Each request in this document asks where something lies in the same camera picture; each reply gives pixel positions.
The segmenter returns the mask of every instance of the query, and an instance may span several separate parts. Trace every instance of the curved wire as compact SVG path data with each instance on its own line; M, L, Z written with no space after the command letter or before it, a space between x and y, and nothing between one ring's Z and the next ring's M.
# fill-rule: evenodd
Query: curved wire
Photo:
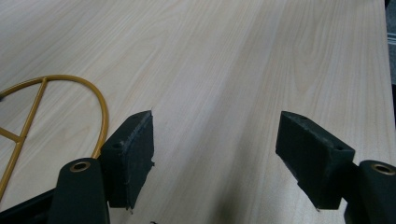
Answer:
M29 115L23 125L21 134L16 135L15 133L11 133L11 132L0 127L0 134L8 139L13 140L16 143L16 145L14 147L14 151L12 152L11 158L8 161L6 170L4 171L3 177L0 181L0 201L3 198L8 181L11 178L11 174L14 170L17 159L20 156L21 148L24 144L24 141L25 141L26 136L29 132L29 129L32 125L32 121L35 117L35 112L38 109L38 105L41 102L44 91L47 88L47 84L49 81L54 81L54 80L66 80L66 81L74 81L74 82L80 83L80 84L86 86L87 88L89 88L91 91L93 91L93 93L98 98L98 101L99 101L99 104L100 104L100 107L102 110L102 126L101 126L101 130L99 132L96 146L93 150L91 157L94 159L97 159L100 155L100 148L101 148L102 144L106 141L106 136L107 136L108 109L107 109L105 98L103 97L102 93L91 82L89 82L81 77L74 77L74 76L69 76L69 75L50 75L50 76L45 76L45 77L33 78L30 80L24 81L20 84L17 84L15 86L12 86L4 91L1 91L0 99L3 99L4 97L10 95L11 93L13 93L15 91L19 91L23 88L41 83L40 89L38 90L37 96L35 97L35 101L33 102L33 105L29 112Z

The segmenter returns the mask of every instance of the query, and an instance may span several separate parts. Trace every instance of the light wood grain surface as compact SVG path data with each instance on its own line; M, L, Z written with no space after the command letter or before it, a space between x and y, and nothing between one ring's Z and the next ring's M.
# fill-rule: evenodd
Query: light wood grain surface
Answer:
M112 134L151 109L156 166L134 214L112 223L344 223L309 202L275 154L281 110L305 115L357 150L396 164L383 0L5 0L0 90L49 74L95 84ZM37 87L0 103L18 133ZM89 157L93 94L51 82L0 209L55 187ZM13 142L0 137L0 172Z

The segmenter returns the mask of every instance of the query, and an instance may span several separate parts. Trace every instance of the brass ring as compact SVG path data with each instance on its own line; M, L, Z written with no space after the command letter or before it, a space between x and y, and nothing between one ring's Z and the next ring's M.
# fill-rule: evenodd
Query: brass ring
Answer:
M387 165L375 163L375 164L372 164L371 167L375 171L377 171L377 172L379 172L379 173L381 173L383 175L396 175L395 170L392 169L391 167L388 167Z
M78 173L87 170L90 168L90 166L91 163L88 161L79 161L70 166L70 171L73 173Z
M15 86L12 86L4 91L1 91L0 99L3 99L15 91L19 91L23 88L41 83L41 86L38 90L37 96L35 97L35 101L33 102L33 105L32 105L32 108L30 109L29 115L27 116L27 119L23 125L21 134L16 135L15 133L9 132L6 129L3 129L0 127L0 134L16 143L14 150L12 152L11 158L8 161L6 170L4 171L2 179L0 181L0 201L2 200L4 192L6 191L8 181L11 178L12 171L14 170L17 159L20 156L22 146L23 146L26 136L29 132L29 129L32 125L33 119L35 117L35 112L38 109L38 105L41 102L44 91L47 88L47 84L49 81L55 81L55 80L66 80L66 81L74 81L74 82L80 83L80 84L86 86L87 88L89 88L91 91L93 91L93 93L98 98L99 104L100 104L100 107L102 110L102 127L99 132L96 146L92 153L92 158L97 159L100 155L100 148L101 148L102 144L106 141L106 136L107 136L108 109L106 106L105 98L103 97L102 93L93 84L91 84L91 82L89 82L81 77L74 77L74 76L69 76L69 75L50 75L50 76L45 76L45 77L33 78L30 80L24 81L20 84L17 84Z

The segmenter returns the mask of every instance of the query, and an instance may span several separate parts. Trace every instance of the wooden table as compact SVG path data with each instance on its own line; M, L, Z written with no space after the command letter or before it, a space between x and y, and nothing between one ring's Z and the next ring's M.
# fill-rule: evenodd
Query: wooden table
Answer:
M48 74L95 84L109 134L152 110L156 166L134 214L112 223L344 223L309 202L275 154L280 111L305 115L357 150L396 163L383 0L2 1L0 90ZM37 87L0 103L18 133ZM51 82L4 210L55 187L89 157L93 94ZM0 172L13 142L0 137Z

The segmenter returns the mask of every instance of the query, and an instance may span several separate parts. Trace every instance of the wood grain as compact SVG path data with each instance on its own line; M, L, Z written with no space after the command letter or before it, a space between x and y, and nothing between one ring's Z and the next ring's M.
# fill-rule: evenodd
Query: wood grain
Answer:
M152 109L156 166L134 214L112 223L344 223L318 212L275 154L281 110L305 115L357 150L396 163L382 0L169 0L0 3L0 90L71 74L95 84L109 133ZM21 129L35 88L0 105ZM99 104L51 82L0 209L54 188L89 157ZM0 172L12 142L0 138Z

